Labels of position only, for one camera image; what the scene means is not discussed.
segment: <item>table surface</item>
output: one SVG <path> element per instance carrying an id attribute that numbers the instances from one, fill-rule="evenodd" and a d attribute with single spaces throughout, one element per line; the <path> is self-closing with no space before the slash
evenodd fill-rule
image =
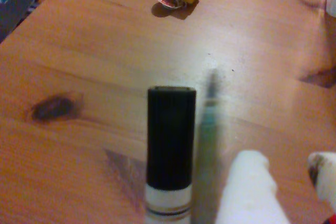
<path id="1" fill-rule="evenodd" d="M 195 87 L 199 125 L 217 69 L 217 187 L 240 150 L 260 150 L 291 222 L 322 223 L 332 212 L 307 157 L 336 151 L 324 1 L 199 0 L 171 13 L 155 0 L 45 0 L 0 45 L 0 222 L 142 223 L 146 90 Z M 48 120 L 60 104 L 70 114 Z"/>

